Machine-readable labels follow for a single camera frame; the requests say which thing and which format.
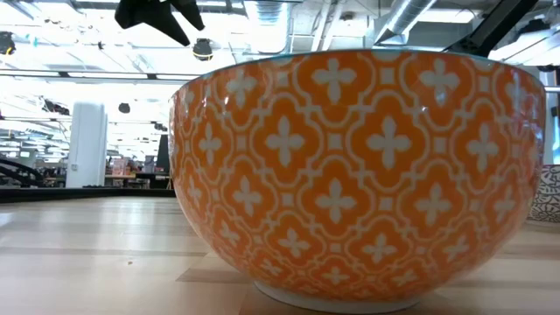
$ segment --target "bowl rim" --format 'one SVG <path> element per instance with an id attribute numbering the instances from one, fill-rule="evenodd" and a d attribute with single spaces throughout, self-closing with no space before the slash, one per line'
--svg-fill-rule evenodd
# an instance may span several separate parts
<path id="1" fill-rule="evenodd" d="M 444 54 L 444 55 L 455 55 L 455 56 L 459 56 L 459 57 L 466 57 L 466 58 L 469 58 L 469 59 L 480 60 L 480 61 L 484 61 L 484 62 L 488 62 L 488 63 L 492 63 L 492 64 L 498 64 L 498 65 L 502 65 L 504 67 L 515 69 L 516 71 L 521 71 L 521 72 L 523 72 L 525 74 L 528 74 L 529 76 L 533 77 L 533 79 L 536 82 L 538 82 L 539 87 L 542 90 L 542 92 L 546 94 L 546 91 L 544 89 L 544 83 L 542 83 L 539 78 L 534 76 L 529 71 L 521 69 L 518 66 L 509 65 L 509 64 L 507 64 L 503 61 L 500 61 L 500 60 L 492 60 L 492 59 L 489 59 L 487 57 L 480 57 L 480 56 L 477 56 L 477 55 L 472 55 L 472 54 L 464 53 L 464 52 L 435 52 L 435 51 L 425 51 L 425 50 L 409 49 L 409 48 L 373 48 L 373 49 L 354 48 L 354 49 L 332 49 L 332 50 L 317 51 L 317 52 L 298 52 L 298 53 L 277 54 L 277 55 L 272 55 L 269 58 L 256 59 L 256 60 L 245 61 L 245 62 L 242 62 L 242 63 L 233 64 L 233 65 L 229 65 L 229 66 L 224 66 L 224 67 L 221 67 L 219 69 L 215 69 L 215 70 L 212 70 L 210 72 L 201 74 L 200 76 L 198 76 L 198 77 L 196 77 L 192 80 L 189 80 L 187 83 L 182 85 L 178 89 L 178 91 L 180 89 L 182 89 L 183 87 L 191 84 L 192 82 L 199 81 L 199 80 L 207 80 L 210 77 L 212 77 L 214 74 L 216 74 L 220 71 L 225 71 L 225 70 L 233 69 L 233 68 L 240 67 L 240 66 L 252 65 L 252 64 L 261 63 L 261 62 L 273 62 L 275 60 L 288 59 L 288 58 L 294 58 L 294 57 L 305 56 L 305 55 L 315 55 L 315 54 L 324 54 L 324 53 L 366 53 L 366 52 L 371 52 L 371 53 L 377 53 L 377 52 L 402 53 L 402 52 L 406 52 L 406 53 L 425 53 L 425 54 L 436 54 L 436 55 Z"/>

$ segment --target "orange patterned bowl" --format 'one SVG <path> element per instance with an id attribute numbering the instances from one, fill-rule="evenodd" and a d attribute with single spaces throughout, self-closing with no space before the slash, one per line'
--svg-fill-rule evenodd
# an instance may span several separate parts
<path id="1" fill-rule="evenodd" d="M 440 52 L 263 59 L 173 98 L 178 201 L 275 299 L 389 312 L 481 265 L 527 218 L 544 89 Z"/>

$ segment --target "ceramic bowl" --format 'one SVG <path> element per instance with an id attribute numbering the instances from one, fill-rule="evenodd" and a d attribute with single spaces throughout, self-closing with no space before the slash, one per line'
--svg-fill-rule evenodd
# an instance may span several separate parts
<path id="1" fill-rule="evenodd" d="M 544 165 L 529 222 L 560 227 L 560 165 Z"/>
<path id="2" fill-rule="evenodd" d="M 173 98 L 178 201 L 265 294 L 389 312 L 472 270 L 527 218 L 544 89 L 528 73 L 440 52 L 262 59 Z"/>

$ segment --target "ceiling pipe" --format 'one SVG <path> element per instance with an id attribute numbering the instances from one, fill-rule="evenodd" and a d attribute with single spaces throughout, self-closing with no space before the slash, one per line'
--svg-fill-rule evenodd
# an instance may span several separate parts
<path id="1" fill-rule="evenodd" d="M 334 6 L 334 13 L 332 14 L 332 22 L 329 26 L 329 30 L 326 32 L 325 39 L 323 39 L 323 46 L 321 46 L 321 50 L 325 51 L 328 50 L 333 42 L 334 37 L 334 30 L 336 29 L 336 24 L 340 21 L 340 16 L 342 15 L 342 7 L 344 6 L 342 0 L 338 0 Z"/>
<path id="2" fill-rule="evenodd" d="M 418 22 L 418 19 L 437 0 L 395 0 L 387 22 L 381 27 L 375 38 L 374 46 L 398 35 L 406 34 Z"/>
<path id="3" fill-rule="evenodd" d="M 245 1 L 253 27 L 251 45 L 259 53 L 281 53 L 288 46 L 291 4 L 280 1 Z"/>
<path id="4" fill-rule="evenodd" d="M 312 52 L 316 52 L 319 49 L 319 44 L 323 38 L 323 32 L 325 31 L 325 24 L 329 16 L 330 9 L 331 4 L 324 2 L 320 12 L 321 19 L 318 21 L 317 30 L 315 30 L 315 36 L 313 37 L 313 44 L 311 45 Z"/>

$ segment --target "bowl base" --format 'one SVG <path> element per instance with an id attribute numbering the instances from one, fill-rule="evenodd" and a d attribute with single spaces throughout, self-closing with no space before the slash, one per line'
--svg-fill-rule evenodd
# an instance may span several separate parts
<path id="1" fill-rule="evenodd" d="M 418 303 L 419 298 L 394 303 L 342 302 L 305 297 L 287 290 L 277 289 L 255 281 L 255 286 L 265 295 L 276 301 L 319 312 L 339 314 L 379 314 L 400 311 Z"/>

